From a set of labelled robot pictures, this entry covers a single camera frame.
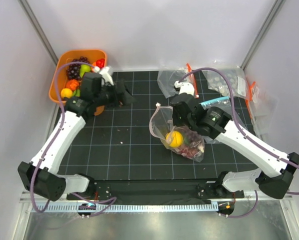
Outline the pink zip dotted bag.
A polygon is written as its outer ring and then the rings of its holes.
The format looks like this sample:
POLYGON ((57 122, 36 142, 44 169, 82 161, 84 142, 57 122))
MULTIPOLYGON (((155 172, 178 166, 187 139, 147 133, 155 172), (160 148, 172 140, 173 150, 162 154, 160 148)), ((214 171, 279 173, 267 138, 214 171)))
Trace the pink zip dotted bag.
POLYGON ((174 126, 171 106, 162 106, 158 102, 155 106, 156 109, 149 120, 150 134, 175 154, 201 162, 205 154, 204 137, 187 126, 174 126))

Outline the yellow lemon toy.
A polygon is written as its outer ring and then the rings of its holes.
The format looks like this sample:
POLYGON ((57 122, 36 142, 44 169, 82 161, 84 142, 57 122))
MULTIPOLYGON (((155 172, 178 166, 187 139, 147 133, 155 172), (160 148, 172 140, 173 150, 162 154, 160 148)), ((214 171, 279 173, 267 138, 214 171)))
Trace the yellow lemon toy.
POLYGON ((179 131, 171 131, 165 136, 166 143, 171 148, 178 148, 184 142, 184 137, 179 131))

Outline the large dark grape bunch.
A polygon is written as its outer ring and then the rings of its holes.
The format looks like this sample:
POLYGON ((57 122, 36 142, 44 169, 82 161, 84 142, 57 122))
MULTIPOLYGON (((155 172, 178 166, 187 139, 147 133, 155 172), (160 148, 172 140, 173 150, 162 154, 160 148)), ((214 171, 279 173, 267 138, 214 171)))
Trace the large dark grape bunch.
POLYGON ((205 153, 204 137, 189 129, 182 130, 181 134, 183 143, 178 148, 179 154, 195 162, 201 162, 205 153))

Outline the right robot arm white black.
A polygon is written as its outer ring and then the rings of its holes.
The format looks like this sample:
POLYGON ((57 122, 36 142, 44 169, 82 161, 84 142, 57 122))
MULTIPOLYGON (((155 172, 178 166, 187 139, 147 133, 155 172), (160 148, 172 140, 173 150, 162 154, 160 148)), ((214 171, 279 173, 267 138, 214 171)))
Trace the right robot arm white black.
POLYGON ((261 191, 274 199, 287 193, 299 165, 299 155, 274 149, 235 122, 234 116, 221 108, 204 108, 190 94, 181 93, 172 101, 172 122, 176 127, 188 127, 201 136, 217 140, 250 160, 257 169, 223 171, 215 182, 215 193, 227 198, 237 191, 261 191))

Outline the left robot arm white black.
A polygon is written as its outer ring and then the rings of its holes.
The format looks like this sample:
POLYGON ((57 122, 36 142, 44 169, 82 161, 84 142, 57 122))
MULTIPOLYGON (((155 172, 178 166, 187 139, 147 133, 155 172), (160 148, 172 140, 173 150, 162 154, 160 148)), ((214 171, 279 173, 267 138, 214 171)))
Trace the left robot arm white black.
POLYGON ((101 106, 124 106, 135 102, 125 81, 113 82, 107 73, 88 72, 83 76, 80 95, 69 98, 59 122, 41 150, 21 162, 17 172, 31 195, 57 201, 63 194, 78 193, 84 200, 95 196, 92 178, 84 174, 59 175, 59 167, 78 133, 101 106))

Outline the orange zip clear bag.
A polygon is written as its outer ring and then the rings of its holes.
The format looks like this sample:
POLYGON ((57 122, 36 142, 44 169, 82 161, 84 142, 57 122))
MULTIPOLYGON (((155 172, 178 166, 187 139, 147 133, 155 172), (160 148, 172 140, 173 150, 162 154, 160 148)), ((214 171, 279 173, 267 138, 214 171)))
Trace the orange zip clear bag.
POLYGON ((157 84, 166 99, 178 95, 183 84, 191 84, 192 88, 190 87, 189 89, 196 99, 199 98, 194 74, 187 76, 182 82, 179 82, 185 74, 191 71, 192 68, 189 63, 187 63, 185 67, 178 68, 166 65, 160 66, 157 76, 157 84))

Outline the orange zip bag at right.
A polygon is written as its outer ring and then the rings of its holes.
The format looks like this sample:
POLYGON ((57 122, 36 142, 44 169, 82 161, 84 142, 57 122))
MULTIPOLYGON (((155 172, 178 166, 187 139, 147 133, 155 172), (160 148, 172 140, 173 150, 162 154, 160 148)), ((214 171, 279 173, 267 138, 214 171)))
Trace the orange zip bag at right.
POLYGON ((247 105, 256 135, 264 136, 268 134, 278 105, 278 99, 264 88, 260 88, 256 81, 253 81, 249 86, 247 105))

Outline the red bell pepper toy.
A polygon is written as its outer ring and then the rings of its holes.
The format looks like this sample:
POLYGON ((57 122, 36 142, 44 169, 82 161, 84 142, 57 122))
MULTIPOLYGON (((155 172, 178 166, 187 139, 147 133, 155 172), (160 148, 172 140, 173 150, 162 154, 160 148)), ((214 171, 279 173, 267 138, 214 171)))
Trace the red bell pepper toy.
POLYGON ((102 69, 105 66, 105 59, 104 58, 100 58, 95 62, 95 65, 102 69))

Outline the black grid mat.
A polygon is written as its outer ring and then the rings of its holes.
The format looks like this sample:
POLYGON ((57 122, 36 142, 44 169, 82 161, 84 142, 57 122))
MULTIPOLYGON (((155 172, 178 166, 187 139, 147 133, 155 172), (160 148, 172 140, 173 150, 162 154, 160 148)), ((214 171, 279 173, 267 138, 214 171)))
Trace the black grid mat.
POLYGON ((135 104, 106 108, 88 120, 61 160, 58 174, 85 174, 96 180, 216 178, 223 171, 256 166, 223 144, 206 144, 201 162, 166 149, 149 131, 156 103, 170 103, 157 83, 157 71, 115 72, 135 97, 135 104))

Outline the green starfruit toy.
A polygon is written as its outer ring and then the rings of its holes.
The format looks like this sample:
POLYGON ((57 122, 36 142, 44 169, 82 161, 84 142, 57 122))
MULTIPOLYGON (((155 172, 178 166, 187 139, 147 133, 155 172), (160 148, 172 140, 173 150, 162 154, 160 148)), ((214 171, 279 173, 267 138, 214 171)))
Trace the green starfruit toy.
POLYGON ((81 90, 80 89, 76 89, 73 92, 73 97, 80 97, 81 96, 81 90))

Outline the yellow pear toy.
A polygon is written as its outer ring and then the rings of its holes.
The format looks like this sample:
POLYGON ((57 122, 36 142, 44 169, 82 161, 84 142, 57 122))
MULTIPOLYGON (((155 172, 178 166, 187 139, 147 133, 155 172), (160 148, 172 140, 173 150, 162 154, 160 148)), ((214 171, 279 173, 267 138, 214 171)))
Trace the yellow pear toy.
POLYGON ((80 66, 80 70, 79 70, 79 76, 80 78, 83 78, 85 73, 89 73, 91 71, 91 67, 87 64, 82 64, 80 66))

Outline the orange plastic fruit bin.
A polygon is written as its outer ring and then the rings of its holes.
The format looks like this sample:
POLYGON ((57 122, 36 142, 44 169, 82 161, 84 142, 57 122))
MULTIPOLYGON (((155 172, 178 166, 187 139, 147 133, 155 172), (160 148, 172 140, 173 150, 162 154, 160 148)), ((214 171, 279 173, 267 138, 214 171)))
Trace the orange plastic fruit bin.
POLYGON ((59 106, 61 106, 61 103, 58 99, 58 95, 61 94, 61 90, 66 87, 66 83, 68 82, 66 74, 68 66, 64 65, 70 63, 74 59, 79 59, 82 56, 87 57, 91 64, 98 59, 104 58, 105 66, 107 65, 108 56, 106 52, 101 49, 74 49, 63 53, 58 60, 48 92, 50 100, 59 106))

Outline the orange pumpkin toy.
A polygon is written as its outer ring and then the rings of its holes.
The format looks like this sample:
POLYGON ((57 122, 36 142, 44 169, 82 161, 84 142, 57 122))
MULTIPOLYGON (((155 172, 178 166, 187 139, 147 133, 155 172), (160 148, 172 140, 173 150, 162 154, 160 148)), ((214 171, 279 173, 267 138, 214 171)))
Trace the orange pumpkin toy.
POLYGON ((65 87, 74 92, 80 87, 80 82, 77 81, 76 79, 71 79, 66 83, 65 87))

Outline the yellow orange toy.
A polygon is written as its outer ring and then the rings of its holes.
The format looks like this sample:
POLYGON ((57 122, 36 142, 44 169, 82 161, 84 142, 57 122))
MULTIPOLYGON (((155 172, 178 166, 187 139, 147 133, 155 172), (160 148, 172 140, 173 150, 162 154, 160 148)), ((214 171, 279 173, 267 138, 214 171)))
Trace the yellow orange toy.
POLYGON ((60 96, 62 100, 70 99, 73 96, 73 91, 70 88, 63 88, 60 91, 60 96))

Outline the small dark grape bunch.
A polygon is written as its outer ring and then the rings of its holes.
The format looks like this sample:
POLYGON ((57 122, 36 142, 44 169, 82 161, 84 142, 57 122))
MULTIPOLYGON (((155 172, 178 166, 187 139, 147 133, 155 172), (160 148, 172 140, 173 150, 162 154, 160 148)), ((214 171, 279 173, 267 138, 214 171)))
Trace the small dark grape bunch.
POLYGON ((66 76, 68 80, 80 80, 81 77, 81 66, 82 64, 77 63, 77 62, 82 62, 82 63, 90 63, 87 57, 81 56, 79 59, 74 59, 72 60, 72 63, 76 62, 75 64, 70 64, 67 69, 66 69, 66 76))

